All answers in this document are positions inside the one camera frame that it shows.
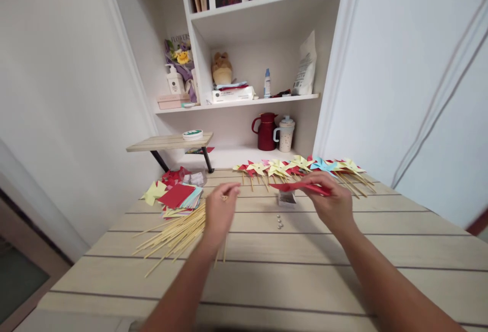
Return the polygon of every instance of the hand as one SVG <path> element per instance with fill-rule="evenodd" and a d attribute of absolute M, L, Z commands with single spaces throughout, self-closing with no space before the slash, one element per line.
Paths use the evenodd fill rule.
<path fill-rule="evenodd" d="M 202 241 L 215 251 L 224 241 L 234 219 L 235 203 L 240 193 L 239 186 L 239 182 L 220 184 L 207 196 Z"/>
<path fill-rule="evenodd" d="M 322 196 L 303 188 L 303 192 L 313 201 L 322 222 L 332 233 L 357 229 L 352 216 L 352 196 L 348 189 L 340 186 L 327 172 L 313 172 L 300 181 L 307 185 L 317 184 L 330 191 L 330 196 Z"/>

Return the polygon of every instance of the yellow flower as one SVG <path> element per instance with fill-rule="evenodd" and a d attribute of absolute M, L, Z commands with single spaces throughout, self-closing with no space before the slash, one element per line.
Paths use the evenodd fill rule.
<path fill-rule="evenodd" d="M 182 51 L 179 53 L 176 60 L 178 61 L 178 64 L 186 64 L 190 61 L 190 58 L 188 57 L 188 53 L 186 51 Z"/>

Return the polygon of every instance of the red thermos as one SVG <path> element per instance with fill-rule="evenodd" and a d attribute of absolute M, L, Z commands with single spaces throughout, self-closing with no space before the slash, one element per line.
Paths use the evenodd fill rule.
<path fill-rule="evenodd" d="M 262 113 L 261 117 L 255 118 L 251 129 L 255 134 L 258 134 L 258 149 L 269 152 L 276 149 L 276 143 L 273 140 L 273 131 L 277 127 L 275 124 L 275 117 L 278 116 L 272 112 Z M 258 131 L 254 130 L 254 123 L 257 120 L 261 120 Z"/>

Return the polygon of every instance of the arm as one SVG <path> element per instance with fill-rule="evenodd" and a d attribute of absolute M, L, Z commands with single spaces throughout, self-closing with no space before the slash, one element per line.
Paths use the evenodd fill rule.
<path fill-rule="evenodd" d="M 420 292 L 361 233 L 352 215 L 351 193 L 324 172 L 302 179 L 331 191 L 323 197 L 305 190 L 322 222 L 341 243 L 367 300 L 387 331 L 464 331 Z"/>
<path fill-rule="evenodd" d="M 239 186 L 239 183 L 221 184 L 207 196 L 203 237 L 146 320 L 141 332 L 180 332 L 192 329 L 210 265 L 234 218 Z M 224 195 L 228 196 L 226 200 L 222 198 Z"/>

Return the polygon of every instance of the plush toy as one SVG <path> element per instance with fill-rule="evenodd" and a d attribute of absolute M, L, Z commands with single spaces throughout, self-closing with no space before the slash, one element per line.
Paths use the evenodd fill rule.
<path fill-rule="evenodd" d="M 217 52 L 213 57 L 212 76 L 217 85 L 232 83 L 232 65 L 228 57 L 226 52 Z"/>
<path fill-rule="evenodd" d="M 188 52 L 182 51 L 178 54 L 176 61 L 178 61 L 178 64 L 186 64 L 190 61 L 190 57 L 188 56 Z"/>

